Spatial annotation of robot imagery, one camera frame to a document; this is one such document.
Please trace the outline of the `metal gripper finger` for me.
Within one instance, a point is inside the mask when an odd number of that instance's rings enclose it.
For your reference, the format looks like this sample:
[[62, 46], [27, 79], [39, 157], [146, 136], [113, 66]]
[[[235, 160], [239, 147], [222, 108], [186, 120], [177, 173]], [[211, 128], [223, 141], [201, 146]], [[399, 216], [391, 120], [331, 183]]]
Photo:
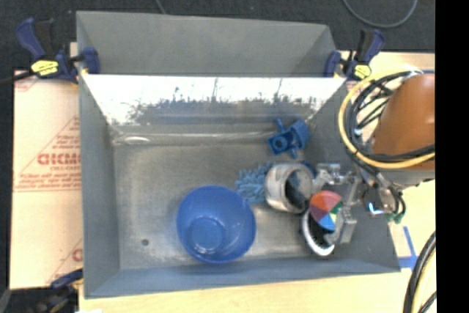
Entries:
[[326, 243], [328, 245], [349, 243], [357, 223], [358, 221], [352, 215], [352, 211], [349, 207], [340, 208], [336, 217], [334, 231], [325, 235]]
[[315, 191], [345, 191], [355, 186], [355, 174], [351, 171], [342, 174], [341, 166], [338, 163], [318, 163], [315, 166]]

